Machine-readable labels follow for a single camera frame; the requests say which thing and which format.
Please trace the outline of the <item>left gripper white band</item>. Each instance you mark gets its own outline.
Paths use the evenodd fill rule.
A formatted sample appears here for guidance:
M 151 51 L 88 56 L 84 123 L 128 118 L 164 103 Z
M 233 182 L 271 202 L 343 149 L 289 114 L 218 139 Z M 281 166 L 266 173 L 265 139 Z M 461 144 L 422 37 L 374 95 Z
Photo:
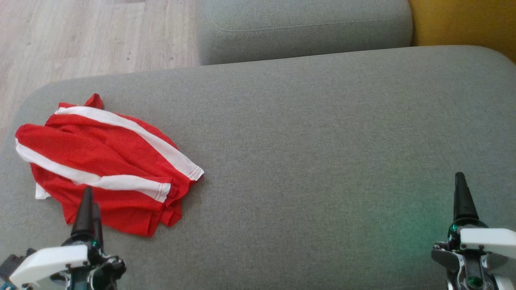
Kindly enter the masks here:
M 10 262 L 10 284 L 18 290 L 33 290 L 46 278 L 65 290 L 116 290 L 127 271 L 123 259 L 104 251 L 101 211 L 90 186 L 85 187 L 71 238 L 62 246 L 29 249 Z

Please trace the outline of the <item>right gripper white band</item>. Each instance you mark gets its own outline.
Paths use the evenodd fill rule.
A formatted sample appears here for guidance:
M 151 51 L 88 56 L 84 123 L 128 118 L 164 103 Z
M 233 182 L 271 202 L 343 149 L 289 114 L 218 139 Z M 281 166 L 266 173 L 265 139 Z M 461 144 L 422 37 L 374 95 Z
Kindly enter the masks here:
M 463 172 L 455 173 L 454 223 L 446 240 L 436 242 L 431 258 L 445 269 L 445 290 L 514 290 L 515 282 L 494 270 L 516 257 L 515 232 L 487 228 Z

